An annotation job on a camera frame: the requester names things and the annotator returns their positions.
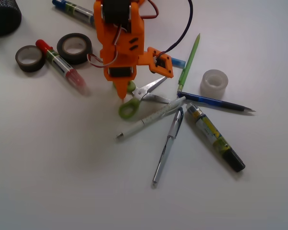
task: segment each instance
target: yellow marker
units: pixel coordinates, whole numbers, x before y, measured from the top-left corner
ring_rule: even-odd
[[[245,168],[245,164],[227,143],[217,128],[212,124],[206,114],[204,114],[200,108],[192,103],[187,105],[187,109],[188,113],[193,116],[196,127],[198,127],[206,135],[215,150],[231,166],[231,168],[236,172],[243,170]]]

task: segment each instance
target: white pen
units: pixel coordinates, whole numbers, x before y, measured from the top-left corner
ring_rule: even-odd
[[[136,123],[134,123],[133,125],[131,125],[129,128],[127,128],[126,130],[122,131],[120,134],[118,134],[116,136],[116,139],[121,139],[121,138],[125,138],[126,136],[131,135],[132,133],[140,130],[141,128],[143,128],[144,126],[162,118],[166,113],[168,113],[169,111],[175,109],[176,107],[178,107],[184,100],[186,100],[186,97],[181,97],[178,98],[175,101],[172,101],[171,103],[167,104],[166,106],[162,107],[159,111],[149,115],[148,117],[137,121]]]
[[[171,128],[169,129],[168,138],[167,138],[167,141],[166,141],[165,146],[163,148],[163,151],[162,151],[159,163],[158,163],[158,167],[156,169],[156,172],[155,172],[155,175],[153,178],[153,186],[154,187],[157,186],[157,183],[159,181],[163,167],[164,167],[165,162],[167,160],[168,154],[169,154],[171,147],[174,143],[174,140],[178,134],[182,120],[183,120],[183,109],[180,107],[177,110],[175,117],[174,117],[174,120],[172,122]]]

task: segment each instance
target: red marker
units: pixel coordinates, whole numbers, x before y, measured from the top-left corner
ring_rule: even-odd
[[[88,93],[86,83],[81,75],[68,64],[61,56],[48,46],[43,40],[38,40],[36,46],[46,55],[46,59],[53,65],[54,68],[61,73],[67,81],[75,87],[81,94]]]

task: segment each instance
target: blue marker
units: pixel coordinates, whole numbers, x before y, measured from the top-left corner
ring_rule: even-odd
[[[65,11],[67,14],[83,21],[91,26],[95,26],[94,24],[94,13],[89,11],[86,8],[73,4],[72,2],[65,0],[52,0],[53,5],[55,5],[58,9]]]
[[[186,66],[186,62],[182,61],[182,60],[179,60],[179,59],[176,59],[176,58],[172,58],[172,65],[174,67],[177,67],[177,68],[180,68],[180,69],[184,69],[185,66]]]

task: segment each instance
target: green pencil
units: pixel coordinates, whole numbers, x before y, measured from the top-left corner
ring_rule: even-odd
[[[193,45],[193,48],[192,48],[192,51],[190,53],[190,56],[189,56],[189,60],[187,62],[187,65],[186,67],[182,70],[181,72],[181,75],[180,75],[180,78],[179,78],[179,81],[178,81],[178,89],[177,91],[178,92],[181,92],[182,91],[182,88],[184,86],[184,83],[186,82],[186,79],[187,79],[187,76],[188,76],[188,73],[189,73],[189,70],[190,70],[190,67],[191,67],[191,64],[193,62],[193,58],[194,58],[194,55],[196,53],[196,50],[197,50],[197,47],[198,47],[198,44],[200,42],[200,38],[201,38],[201,34],[198,34],[195,42],[194,42],[194,45]]]

